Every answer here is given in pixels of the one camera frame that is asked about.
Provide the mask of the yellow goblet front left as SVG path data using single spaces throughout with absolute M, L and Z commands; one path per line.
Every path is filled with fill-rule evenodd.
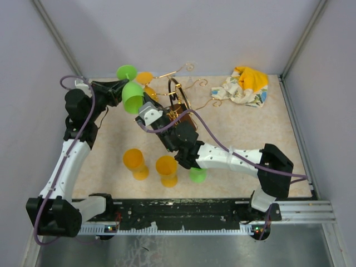
M 133 178 L 142 181 L 149 176 L 149 168 L 139 149 L 129 149 L 123 155 L 123 164 L 132 172 Z

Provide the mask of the clear wine glass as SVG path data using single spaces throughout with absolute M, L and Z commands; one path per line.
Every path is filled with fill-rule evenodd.
M 190 62 L 186 63 L 185 66 L 186 66 L 186 70 L 189 74 L 188 81 L 185 86 L 185 88 L 188 89 L 188 88 L 194 87 L 194 85 L 195 85 L 195 82 L 192 79 L 192 72 L 193 72 L 195 66 L 193 63 L 190 63 Z

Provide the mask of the yellow floral cloth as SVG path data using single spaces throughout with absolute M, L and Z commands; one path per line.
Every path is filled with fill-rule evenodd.
M 220 86 L 211 88 L 217 100 L 231 100 L 238 105 L 263 107 L 268 94 L 268 75 L 246 66 L 235 67 Z

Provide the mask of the yellow goblet front middle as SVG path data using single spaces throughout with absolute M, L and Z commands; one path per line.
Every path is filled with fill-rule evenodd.
M 172 156 L 160 157 L 155 167 L 164 187 L 174 187 L 177 184 L 177 162 Z

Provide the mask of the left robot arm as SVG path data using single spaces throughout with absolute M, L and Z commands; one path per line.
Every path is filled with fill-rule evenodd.
M 95 121 L 109 107 L 122 101 L 122 90 L 128 78 L 115 82 L 88 82 L 90 96 L 80 88 L 68 88 L 65 94 L 65 135 L 62 151 L 49 181 L 38 197 L 30 198 L 26 211 L 33 225 L 33 237 L 43 245 L 40 236 L 74 238 L 83 223 L 98 217 L 105 221 L 115 216 L 110 194 L 94 193 L 78 202 L 72 200 L 81 167 L 91 152 L 99 127 Z

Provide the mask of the yellow plastic goblet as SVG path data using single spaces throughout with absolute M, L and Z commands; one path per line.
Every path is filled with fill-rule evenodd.
M 153 88 L 149 86 L 150 82 L 154 79 L 152 73 L 150 72 L 141 72 L 137 75 L 136 81 L 144 86 L 144 91 L 156 102 L 159 101 L 159 98 Z

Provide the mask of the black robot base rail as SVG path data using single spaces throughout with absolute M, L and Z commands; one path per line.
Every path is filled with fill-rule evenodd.
M 237 230 L 240 223 L 280 221 L 279 205 L 267 211 L 251 207 L 248 199 L 115 199 L 109 212 L 89 222 L 118 223 L 120 230 Z

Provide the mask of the green goblet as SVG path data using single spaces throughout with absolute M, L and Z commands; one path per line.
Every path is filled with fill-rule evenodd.
M 123 65 L 117 69 L 119 80 L 128 79 L 122 90 L 122 103 L 124 109 L 129 114 L 138 114 L 139 108 L 143 105 L 143 88 L 134 82 L 137 76 L 137 69 L 132 65 Z
M 192 167 L 189 171 L 189 177 L 191 181 L 196 183 L 204 182 L 206 179 L 207 171 L 206 169 L 198 169 Z

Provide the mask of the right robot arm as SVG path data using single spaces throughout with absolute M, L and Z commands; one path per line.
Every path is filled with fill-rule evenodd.
M 219 140 L 211 145 L 198 139 L 192 124 L 181 120 L 190 110 L 172 120 L 168 109 L 147 93 L 142 100 L 137 124 L 144 131 L 156 134 L 168 152 L 175 152 L 174 158 L 183 168 L 226 169 L 259 180 L 248 207 L 253 219 L 263 219 L 276 199 L 289 196 L 294 164 L 277 146 L 265 144 L 262 149 L 237 150 L 225 147 Z

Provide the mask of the green goblet front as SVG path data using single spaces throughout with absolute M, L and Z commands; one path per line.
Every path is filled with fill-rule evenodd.
M 189 177 L 191 181 L 196 183 L 204 182 L 206 179 L 207 171 L 206 169 L 198 169 L 192 167 L 189 171 Z

